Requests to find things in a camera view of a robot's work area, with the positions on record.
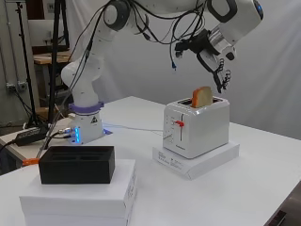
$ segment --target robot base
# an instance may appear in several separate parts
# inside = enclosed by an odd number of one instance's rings
[[[73,131],[69,142],[73,145],[86,144],[104,136],[103,123],[99,111],[91,115],[76,114],[69,127]]]

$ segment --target wall socket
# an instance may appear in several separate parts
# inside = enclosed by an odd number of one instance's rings
[[[26,82],[18,82],[18,91],[26,91],[27,83]]]

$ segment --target white box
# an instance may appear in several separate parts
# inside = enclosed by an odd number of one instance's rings
[[[163,147],[193,159],[229,142],[230,104],[217,97],[212,105],[191,104],[189,98],[166,106]]]
[[[177,171],[190,180],[195,180],[199,176],[218,168],[239,156],[240,145],[230,141],[219,148],[205,153],[194,159],[184,158],[169,149],[160,147],[153,148],[152,158],[159,163]]]
[[[81,225],[92,226],[93,221],[111,225],[106,218],[119,222],[113,222],[114,226],[125,226],[134,204],[136,183],[135,161],[116,160],[110,185],[49,186],[42,185],[38,176],[25,189],[20,201],[27,226],[41,224],[42,218],[56,226],[69,225],[67,222],[76,219]]]

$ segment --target power outlet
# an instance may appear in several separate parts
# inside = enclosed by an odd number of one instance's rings
[[[18,91],[26,91],[27,90],[27,83],[26,82],[18,82]]]
[[[17,91],[16,86],[14,84],[7,83],[7,93],[12,94],[15,91]]]

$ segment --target bread slice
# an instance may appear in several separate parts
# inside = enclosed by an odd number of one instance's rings
[[[198,88],[194,91],[192,98],[192,107],[200,108],[205,105],[211,105],[214,102],[213,92],[210,87]]]

